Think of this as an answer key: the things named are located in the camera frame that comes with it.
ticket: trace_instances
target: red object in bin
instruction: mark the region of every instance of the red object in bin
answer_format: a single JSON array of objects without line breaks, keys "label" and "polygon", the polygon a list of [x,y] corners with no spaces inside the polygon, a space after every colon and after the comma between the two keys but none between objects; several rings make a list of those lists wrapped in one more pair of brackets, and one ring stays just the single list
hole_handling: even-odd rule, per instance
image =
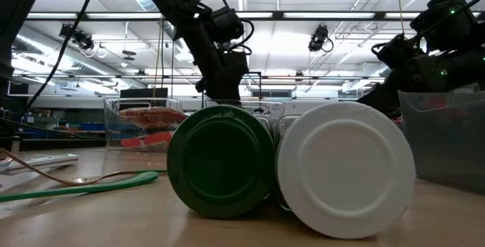
[{"label": "red object in bin", "polygon": [[146,130],[180,124],[187,118],[183,112],[166,107],[128,108],[120,111],[119,115]]},{"label": "red object in bin", "polygon": [[136,138],[127,138],[121,140],[121,145],[123,147],[131,147],[131,148],[144,148],[147,147],[157,147],[160,149],[165,149],[170,144],[172,140],[172,135],[174,131],[166,131],[160,133],[152,133],[146,136],[136,137]]}]

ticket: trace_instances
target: wooden table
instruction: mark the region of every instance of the wooden table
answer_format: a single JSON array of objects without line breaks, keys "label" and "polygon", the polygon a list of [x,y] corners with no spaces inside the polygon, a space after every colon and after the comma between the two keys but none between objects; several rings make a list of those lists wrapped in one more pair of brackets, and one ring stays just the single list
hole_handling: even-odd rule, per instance
[{"label": "wooden table", "polygon": [[[164,168],[161,153],[105,149],[29,152],[36,157],[74,153],[77,167],[52,172],[66,178],[116,170]],[[45,189],[54,183],[35,174],[0,177],[3,194]],[[2,247],[134,246],[485,246],[485,197],[419,180],[401,219],[379,235],[338,240],[307,228],[292,214],[266,205],[244,220],[208,220],[190,211],[167,177],[92,195],[59,196],[0,204]]]}]

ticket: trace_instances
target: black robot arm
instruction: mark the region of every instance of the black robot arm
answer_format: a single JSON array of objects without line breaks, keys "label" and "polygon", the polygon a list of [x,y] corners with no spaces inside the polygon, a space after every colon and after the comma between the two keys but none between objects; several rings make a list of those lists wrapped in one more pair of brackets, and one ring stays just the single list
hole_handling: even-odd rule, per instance
[{"label": "black robot arm", "polygon": [[[222,45],[244,33],[236,12],[225,6],[212,11],[200,0],[152,0],[176,29],[176,38],[185,40],[194,65],[203,79],[197,90],[212,99],[239,100],[239,82],[249,71],[246,53],[224,49]],[[13,72],[11,44],[27,18],[35,0],[0,0],[0,78],[5,82]]]},{"label": "black robot arm", "polygon": [[[470,7],[480,0],[431,0],[428,9],[411,22],[417,35],[399,34],[372,52],[391,72],[358,101],[385,114],[399,109],[397,91],[449,92],[485,80],[485,23],[478,23]],[[426,39],[427,53],[419,47]],[[429,56],[439,50],[441,55]]]}]

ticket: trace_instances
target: can lid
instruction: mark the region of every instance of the can lid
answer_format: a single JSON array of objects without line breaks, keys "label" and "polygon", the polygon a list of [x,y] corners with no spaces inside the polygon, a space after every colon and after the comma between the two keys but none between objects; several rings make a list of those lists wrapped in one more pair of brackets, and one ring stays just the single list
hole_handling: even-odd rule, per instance
[{"label": "can lid", "polygon": [[303,114],[278,151],[277,178],[293,213],[327,236],[373,236],[411,201],[415,165],[399,128],[355,102]]},{"label": "can lid", "polygon": [[228,105],[197,111],[179,125],[167,172],[179,198],[205,217],[251,211],[276,180],[274,145],[249,112]]}]

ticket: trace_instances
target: green can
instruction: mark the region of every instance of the green can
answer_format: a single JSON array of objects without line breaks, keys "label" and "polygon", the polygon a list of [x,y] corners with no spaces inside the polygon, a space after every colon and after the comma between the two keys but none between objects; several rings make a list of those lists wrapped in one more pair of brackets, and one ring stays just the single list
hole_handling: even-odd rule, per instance
[{"label": "green can", "polygon": [[204,217],[234,218],[274,187],[274,143],[266,126],[241,108],[197,111],[179,125],[167,154],[172,187]]}]

